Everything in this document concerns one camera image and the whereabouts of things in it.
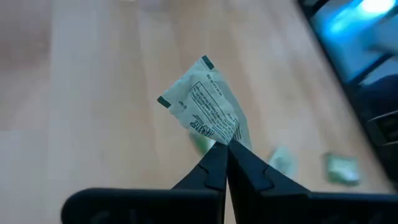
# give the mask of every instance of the torn wrapper piece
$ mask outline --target torn wrapper piece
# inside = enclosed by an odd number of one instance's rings
[[[157,101],[192,134],[222,144],[232,139],[250,149],[246,117],[221,73],[203,56]]]

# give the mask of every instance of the wood grain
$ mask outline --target wood grain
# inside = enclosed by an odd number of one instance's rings
[[[260,158],[287,146],[310,190],[393,193],[293,1],[13,2],[0,3],[15,12],[0,13],[13,21],[0,25],[1,223],[59,223],[64,200],[88,187],[177,183],[201,155],[155,99],[202,55],[229,82]],[[35,4],[46,16],[24,13]],[[44,31],[22,38],[15,21]],[[326,152],[356,156],[361,185],[329,184]]]

